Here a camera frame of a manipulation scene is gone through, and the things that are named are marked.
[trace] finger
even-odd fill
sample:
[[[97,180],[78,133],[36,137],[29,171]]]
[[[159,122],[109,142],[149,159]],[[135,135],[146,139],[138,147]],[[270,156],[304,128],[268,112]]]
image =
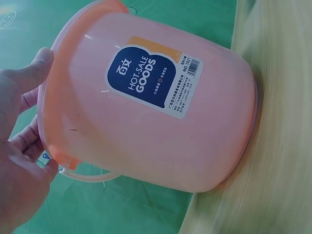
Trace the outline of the finger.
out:
[[[20,151],[24,152],[39,138],[38,117],[33,118],[31,123],[9,141]]]
[[[36,162],[40,155],[43,153],[44,148],[41,140],[38,138],[33,144],[28,147],[23,154],[32,162]]]
[[[43,83],[49,74],[52,61],[52,51],[41,48],[31,64],[21,69],[11,70],[8,78],[19,86],[22,94],[28,93]]]
[[[53,159],[50,159],[47,165],[45,165],[45,167],[42,168],[42,172],[49,183],[51,183],[54,180],[58,171],[59,171],[59,165]]]
[[[19,110],[20,113],[23,113],[24,111],[28,110],[29,108],[37,104],[38,90],[39,88],[36,88],[21,96],[20,110]]]

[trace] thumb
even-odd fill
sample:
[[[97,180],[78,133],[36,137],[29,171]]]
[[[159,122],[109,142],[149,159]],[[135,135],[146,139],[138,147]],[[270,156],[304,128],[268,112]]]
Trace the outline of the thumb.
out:
[[[23,94],[34,90],[46,79],[53,61],[49,48],[41,48],[28,66],[17,69],[9,77],[20,88]]]

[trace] blue label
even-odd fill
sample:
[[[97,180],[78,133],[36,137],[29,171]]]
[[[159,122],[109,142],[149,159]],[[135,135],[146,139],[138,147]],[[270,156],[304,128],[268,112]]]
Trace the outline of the blue label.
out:
[[[107,80],[120,92],[164,108],[175,76],[176,66],[167,57],[129,46],[117,53]]]

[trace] bucket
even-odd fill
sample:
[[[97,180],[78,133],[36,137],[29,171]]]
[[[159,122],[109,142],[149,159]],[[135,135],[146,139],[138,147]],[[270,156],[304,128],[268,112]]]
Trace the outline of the bucket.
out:
[[[201,37],[128,14],[117,0],[78,11],[39,88],[39,134],[65,176],[120,175],[205,192],[236,167],[254,125],[248,63]],[[90,163],[109,173],[77,175]]]

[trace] logo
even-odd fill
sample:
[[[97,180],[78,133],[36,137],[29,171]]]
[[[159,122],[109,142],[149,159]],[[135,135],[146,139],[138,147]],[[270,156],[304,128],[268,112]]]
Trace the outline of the logo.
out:
[[[0,22],[0,29],[5,29],[5,28],[9,27],[13,23],[13,21],[15,20],[16,15],[17,15],[16,11],[12,11],[12,12],[6,14]]]
[[[129,67],[130,67],[130,63],[131,63],[131,62],[132,62],[132,61],[129,61],[129,60],[127,60],[126,58],[125,58],[124,60],[122,60],[122,61],[121,61],[122,64],[118,66],[116,72],[119,73],[119,74],[121,74],[122,76],[126,75],[128,69],[129,69]]]

